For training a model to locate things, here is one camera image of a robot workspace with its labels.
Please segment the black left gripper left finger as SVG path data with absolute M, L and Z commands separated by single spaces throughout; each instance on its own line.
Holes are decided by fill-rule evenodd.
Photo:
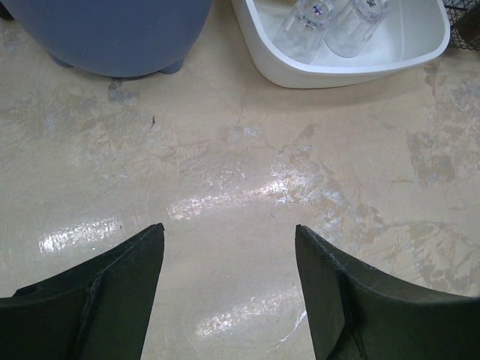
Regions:
M 164 226 L 1 299 L 2 359 L 140 359 Z

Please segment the clear wine glass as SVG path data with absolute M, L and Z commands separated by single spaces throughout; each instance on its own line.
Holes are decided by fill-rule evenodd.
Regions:
M 389 13 L 389 1 L 349 1 L 325 36 L 328 48 L 343 58 L 356 57 Z
M 272 43 L 297 62 L 310 64 L 335 19 L 331 1 L 298 0 L 277 29 Z

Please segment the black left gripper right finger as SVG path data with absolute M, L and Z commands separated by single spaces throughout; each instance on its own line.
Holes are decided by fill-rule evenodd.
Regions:
M 479 298 L 386 274 L 302 225 L 295 255 L 316 359 L 479 358 Z

